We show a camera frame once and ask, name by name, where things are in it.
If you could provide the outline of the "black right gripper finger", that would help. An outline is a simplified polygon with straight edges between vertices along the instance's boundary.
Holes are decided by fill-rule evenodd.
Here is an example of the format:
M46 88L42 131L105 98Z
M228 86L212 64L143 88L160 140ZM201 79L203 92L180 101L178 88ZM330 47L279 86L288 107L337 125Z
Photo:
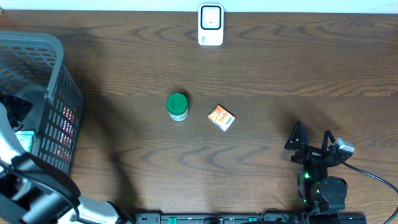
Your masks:
M333 144L336 141L336 139L333 136L332 132L330 130L327 130L325 131L323 136L321 149L327 149L327 147L329 146L328 144L329 141Z
M284 149L290 151L301 151L308 145L308 137L305 131L305 126L301 121L294 124L293 131L288 138Z

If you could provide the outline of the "orange small box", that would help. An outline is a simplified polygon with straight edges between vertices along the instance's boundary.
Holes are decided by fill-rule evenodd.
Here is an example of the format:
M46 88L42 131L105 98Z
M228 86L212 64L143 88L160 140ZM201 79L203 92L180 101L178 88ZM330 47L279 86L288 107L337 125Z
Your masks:
M208 119L219 127L222 131L226 132L236 119L233 114L218 105L209 115Z

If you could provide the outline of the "green lid jar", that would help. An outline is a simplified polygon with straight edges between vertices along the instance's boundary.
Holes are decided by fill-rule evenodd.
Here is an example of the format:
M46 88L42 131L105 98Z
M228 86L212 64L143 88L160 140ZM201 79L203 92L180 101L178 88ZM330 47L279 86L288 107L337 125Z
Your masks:
M181 93L173 93L167 98L167 111L174 121L183 121L188 117L188 99Z

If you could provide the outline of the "teal wet wipes pack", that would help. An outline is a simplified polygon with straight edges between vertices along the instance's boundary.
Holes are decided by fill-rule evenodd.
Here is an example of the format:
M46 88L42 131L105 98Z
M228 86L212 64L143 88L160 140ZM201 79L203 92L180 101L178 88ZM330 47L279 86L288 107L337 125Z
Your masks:
M34 143L34 131L18 131L16 137L26 152L32 152Z

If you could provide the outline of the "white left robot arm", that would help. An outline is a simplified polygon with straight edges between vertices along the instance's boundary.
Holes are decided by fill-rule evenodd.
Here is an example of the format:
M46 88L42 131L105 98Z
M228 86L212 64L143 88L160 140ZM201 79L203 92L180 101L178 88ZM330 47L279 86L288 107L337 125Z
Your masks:
M10 223L134 223L111 202L81 195L62 171L24 150L15 127L31 110L20 98L1 97L1 218Z

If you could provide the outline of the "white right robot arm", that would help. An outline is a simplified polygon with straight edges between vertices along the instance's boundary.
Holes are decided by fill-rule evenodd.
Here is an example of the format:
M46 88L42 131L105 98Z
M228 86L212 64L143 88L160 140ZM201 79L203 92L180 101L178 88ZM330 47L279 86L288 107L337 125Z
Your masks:
M322 146L309 144L305 126L298 121L284 149L294 151L291 161L303 165L297 176L297 190L305 206L316 213L338 213L345 209L347 183L328 175L328 168L342 164L353 155L354 147L341 138L335 139L331 131L324 133Z

